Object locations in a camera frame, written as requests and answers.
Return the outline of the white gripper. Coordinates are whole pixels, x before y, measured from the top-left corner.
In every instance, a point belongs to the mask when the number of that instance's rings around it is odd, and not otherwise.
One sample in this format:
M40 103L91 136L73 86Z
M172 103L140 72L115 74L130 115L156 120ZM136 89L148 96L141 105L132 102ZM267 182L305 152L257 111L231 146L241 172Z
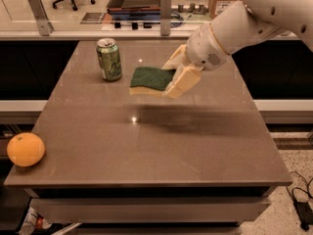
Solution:
M214 35L211 23L202 24L190 35L187 44L180 45L163 65L163 70L176 70L163 96L178 98L201 80L202 68L214 71L226 64L228 58Z

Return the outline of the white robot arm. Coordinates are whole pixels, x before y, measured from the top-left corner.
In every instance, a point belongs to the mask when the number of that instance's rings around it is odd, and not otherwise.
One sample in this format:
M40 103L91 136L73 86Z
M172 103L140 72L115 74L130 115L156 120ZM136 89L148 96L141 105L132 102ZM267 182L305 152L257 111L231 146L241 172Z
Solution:
M177 98L193 88L203 70L214 71L239 50L294 33L313 49L313 0L239 0L193 31L163 66L174 76L163 95Z

